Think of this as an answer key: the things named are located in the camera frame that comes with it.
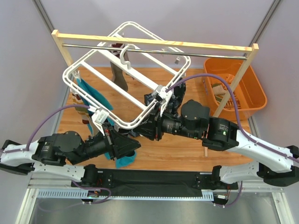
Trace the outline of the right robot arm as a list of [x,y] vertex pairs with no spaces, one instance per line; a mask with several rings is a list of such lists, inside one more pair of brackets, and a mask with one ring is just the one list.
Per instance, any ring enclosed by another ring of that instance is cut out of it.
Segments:
[[232,184],[245,180],[263,180],[264,183],[287,187],[299,181],[299,157],[296,146],[280,147],[266,142],[241,129],[227,119],[209,115],[210,109],[189,100],[181,107],[180,117],[153,109],[133,131],[149,140],[161,140],[163,134],[201,140],[202,146],[218,152],[235,152],[252,159],[237,166],[215,166],[213,182]]

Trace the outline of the beige maroon-cuffed sock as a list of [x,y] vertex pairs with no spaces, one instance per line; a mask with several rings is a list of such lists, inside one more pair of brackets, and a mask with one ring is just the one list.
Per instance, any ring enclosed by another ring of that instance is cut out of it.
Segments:
[[[124,44],[123,43],[114,43],[111,44],[110,47],[113,48],[124,48]],[[120,58],[120,51],[118,50],[113,50],[111,51],[111,53],[116,56],[117,58]],[[111,71],[112,71],[112,81],[113,83],[115,83],[117,86],[119,86],[120,88],[122,88],[124,91],[128,91],[128,85],[127,82],[123,76],[123,70],[121,68],[119,68],[117,65],[115,65],[113,62],[110,62],[110,66],[111,66]]]

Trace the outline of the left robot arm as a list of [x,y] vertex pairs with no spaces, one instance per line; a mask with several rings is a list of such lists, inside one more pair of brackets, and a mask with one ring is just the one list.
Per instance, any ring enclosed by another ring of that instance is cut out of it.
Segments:
[[87,140],[82,140],[75,131],[42,137],[28,146],[7,140],[2,147],[0,169],[17,175],[30,172],[54,174],[70,178],[83,187],[99,187],[96,166],[82,167],[79,163],[102,154],[108,154],[111,160],[120,159],[140,146],[139,141],[118,133],[112,127]]

